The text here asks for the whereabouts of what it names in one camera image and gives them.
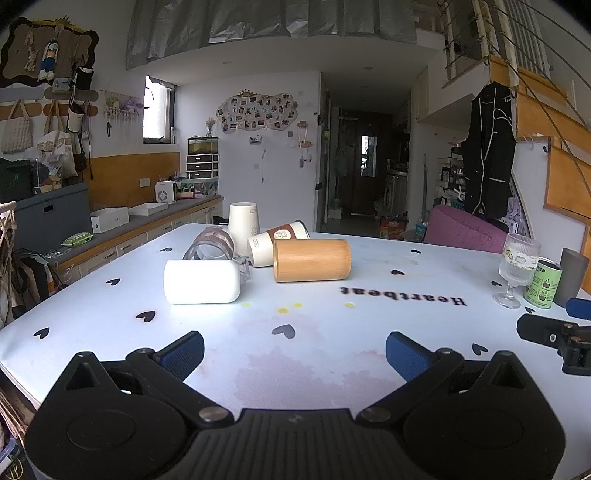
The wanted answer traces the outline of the white frosted cup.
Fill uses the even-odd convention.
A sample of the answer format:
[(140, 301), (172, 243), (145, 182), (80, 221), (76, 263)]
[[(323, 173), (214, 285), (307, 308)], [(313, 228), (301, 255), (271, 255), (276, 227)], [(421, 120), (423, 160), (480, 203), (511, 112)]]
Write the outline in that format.
[(168, 260), (163, 288), (171, 304), (225, 304), (240, 294), (238, 266), (230, 260)]

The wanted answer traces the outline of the grey plastic cup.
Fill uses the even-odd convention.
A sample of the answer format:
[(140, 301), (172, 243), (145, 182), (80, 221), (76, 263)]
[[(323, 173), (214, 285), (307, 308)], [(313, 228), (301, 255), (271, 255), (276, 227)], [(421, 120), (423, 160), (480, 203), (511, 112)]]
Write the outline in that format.
[(561, 278), (554, 296), (554, 302), (565, 308), (571, 298), (576, 298), (585, 277), (589, 259), (578, 251), (564, 248), (560, 267)]

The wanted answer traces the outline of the brown white paper cup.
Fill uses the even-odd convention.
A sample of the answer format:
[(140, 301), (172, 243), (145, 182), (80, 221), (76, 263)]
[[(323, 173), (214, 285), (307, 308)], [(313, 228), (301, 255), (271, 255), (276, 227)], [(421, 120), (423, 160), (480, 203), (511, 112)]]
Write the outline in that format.
[(254, 235), (247, 240), (249, 258), (253, 267), (263, 268), (273, 265), (273, 249), (277, 240), (303, 240), (310, 238), (308, 228), (301, 220), (283, 224), (266, 232)]

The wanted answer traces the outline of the wooden bamboo cup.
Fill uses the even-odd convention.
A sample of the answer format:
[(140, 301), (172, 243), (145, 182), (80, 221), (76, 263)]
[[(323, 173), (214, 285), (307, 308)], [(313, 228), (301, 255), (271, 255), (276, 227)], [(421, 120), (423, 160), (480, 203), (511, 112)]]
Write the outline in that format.
[(344, 280), (351, 269), (351, 247), (346, 240), (276, 240), (273, 246), (273, 277), (277, 283)]

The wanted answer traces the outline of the green tin can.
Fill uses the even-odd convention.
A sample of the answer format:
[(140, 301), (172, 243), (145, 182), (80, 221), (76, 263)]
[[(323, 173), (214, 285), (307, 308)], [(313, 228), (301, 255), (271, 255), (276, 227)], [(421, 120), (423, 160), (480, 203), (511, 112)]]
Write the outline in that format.
[(562, 268), (559, 264), (541, 257), (532, 282), (524, 290), (524, 299), (539, 308), (549, 309), (554, 301), (561, 276)]

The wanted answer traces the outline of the clear stemmed wine glass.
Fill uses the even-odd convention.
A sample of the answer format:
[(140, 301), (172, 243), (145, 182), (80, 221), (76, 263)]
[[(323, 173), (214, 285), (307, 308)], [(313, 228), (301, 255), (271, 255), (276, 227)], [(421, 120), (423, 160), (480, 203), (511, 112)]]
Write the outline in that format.
[(508, 309), (518, 309), (521, 306), (515, 295), (516, 289), (532, 282), (540, 251), (541, 244), (536, 240), (517, 233), (506, 236), (499, 275), (507, 282), (507, 288), (504, 293), (493, 296), (497, 303)]

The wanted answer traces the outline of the white tablecloth with hearts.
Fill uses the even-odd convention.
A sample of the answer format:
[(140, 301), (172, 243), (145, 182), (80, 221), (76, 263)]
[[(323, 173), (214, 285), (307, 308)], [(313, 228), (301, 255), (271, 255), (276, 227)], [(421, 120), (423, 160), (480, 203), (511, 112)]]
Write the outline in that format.
[(565, 374), (554, 350), (518, 336), (519, 312), (493, 298), (504, 287), (499, 255), (349, 237), (346, 280), (279, 283), (269, 268), (256, 269), (235, 302), (174, 305), (164, 294), (165, 265), (199, 232), (189, 224), (150, 241), (5, 327), (2, 372), (39, 404), (77, 352), (120, 360), (197, 330), (204, 361), (187, 382), (231, 412), (358, 412), (402, 385), (385, 356), (388, 335), (400, 331), (468, 359), (516, 353), (565, 430), (557, 477), (589, 468), (590, 381)]

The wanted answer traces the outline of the clear glass mug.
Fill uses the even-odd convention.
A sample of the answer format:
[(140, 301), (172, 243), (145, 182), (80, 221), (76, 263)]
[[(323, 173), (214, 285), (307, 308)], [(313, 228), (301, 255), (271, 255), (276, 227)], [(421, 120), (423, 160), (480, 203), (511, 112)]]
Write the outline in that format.
[(183, 260), (231, 260), (238, 267), (240, 281), (249, 281), (249, 257), (238, 254), (231, 235), (219, 226), (204, 228), (194, 238)]

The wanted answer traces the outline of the wooden counter cabinet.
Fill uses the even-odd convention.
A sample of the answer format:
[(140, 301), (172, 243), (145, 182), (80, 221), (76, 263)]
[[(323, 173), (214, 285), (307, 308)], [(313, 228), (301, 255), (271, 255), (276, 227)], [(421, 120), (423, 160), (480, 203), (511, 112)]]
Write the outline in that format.
[(181, 200), (149, 216), (131, 216), (128, 223), (64, 251), (49, 263), (64, 284), (71, 284), (136, 248), (189, 223), (211, 224), (221, 215), (223, 198)]

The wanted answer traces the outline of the white flat tray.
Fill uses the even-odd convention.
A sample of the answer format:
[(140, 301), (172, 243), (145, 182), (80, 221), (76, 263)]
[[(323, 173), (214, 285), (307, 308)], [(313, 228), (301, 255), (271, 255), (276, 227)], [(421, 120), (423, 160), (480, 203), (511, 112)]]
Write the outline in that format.
[(128, 209), (129, 216), (148, 217), (168, 209), (167, 203), (146, 202)]

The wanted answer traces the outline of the white box on counter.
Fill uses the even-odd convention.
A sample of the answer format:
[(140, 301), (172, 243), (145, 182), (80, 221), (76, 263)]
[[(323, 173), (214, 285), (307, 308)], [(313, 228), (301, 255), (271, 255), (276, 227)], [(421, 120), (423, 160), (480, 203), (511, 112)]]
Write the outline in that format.
[(127, 207), (108, 207), (90, 214), (93, 234), (103, 234), (129, 222)]

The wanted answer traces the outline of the white small appliance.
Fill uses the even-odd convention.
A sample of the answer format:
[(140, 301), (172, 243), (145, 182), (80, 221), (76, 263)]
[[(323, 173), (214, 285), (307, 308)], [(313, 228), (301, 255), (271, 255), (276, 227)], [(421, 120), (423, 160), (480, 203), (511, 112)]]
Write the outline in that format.
[(154, 187), (154, 198), (157, 203), (174, 203), (176, 201), (176, 183), (170, 180), (158, 181)]

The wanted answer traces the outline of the black jacket hanging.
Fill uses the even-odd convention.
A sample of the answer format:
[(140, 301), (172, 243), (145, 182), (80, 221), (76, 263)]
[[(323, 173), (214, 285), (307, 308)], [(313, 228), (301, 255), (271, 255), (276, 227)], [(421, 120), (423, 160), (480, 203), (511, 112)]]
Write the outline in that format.
[(512, 91), (492, 82), (472, 100), (469, 132), (462, 143), (465, 210), (487, 220), (507, 213), (516, 139)]

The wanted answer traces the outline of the grey storage box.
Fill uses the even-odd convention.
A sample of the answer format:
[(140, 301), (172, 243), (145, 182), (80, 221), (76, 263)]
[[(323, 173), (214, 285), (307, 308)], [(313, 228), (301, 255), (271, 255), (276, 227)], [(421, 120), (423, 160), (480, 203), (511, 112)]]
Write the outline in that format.
[(71, 235), (92, 231), (88, 185), (65, 186), (19, 201), (15, 219), (17, 249), (42, 254), (57, 249)]

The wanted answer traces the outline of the drawer organizer unit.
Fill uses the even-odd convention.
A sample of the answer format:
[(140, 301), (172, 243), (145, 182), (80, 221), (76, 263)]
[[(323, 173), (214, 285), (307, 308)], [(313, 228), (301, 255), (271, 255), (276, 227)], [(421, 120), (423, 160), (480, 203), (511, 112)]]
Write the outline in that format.
[(188, 179), (217, 179), (219, 176), (218, 138), (189, 137), (185, 166)]

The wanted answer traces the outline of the photo collage wall board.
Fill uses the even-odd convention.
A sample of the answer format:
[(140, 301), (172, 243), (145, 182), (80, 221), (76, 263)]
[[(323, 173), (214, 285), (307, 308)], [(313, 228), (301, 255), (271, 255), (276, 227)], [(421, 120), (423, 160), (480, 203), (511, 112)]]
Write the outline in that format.
[(215, 110), (222, 133), (238, 130), (270, 129), (283, 131), (297, 119), (297, 101), (288, 93), (266, 95), (242, 90), (228, 97)]

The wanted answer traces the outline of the cartoon felt wall board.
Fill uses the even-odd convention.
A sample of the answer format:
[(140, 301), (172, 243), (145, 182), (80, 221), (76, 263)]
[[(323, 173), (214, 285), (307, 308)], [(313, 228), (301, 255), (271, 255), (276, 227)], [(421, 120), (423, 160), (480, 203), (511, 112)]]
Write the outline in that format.
[(1, 87), (72, 79), (78, 68), (93, 68), (98, 42), (95, 31), (74, 25), (68, 16), (34, 21), (19, 17), (8, 27), (1, 48)]

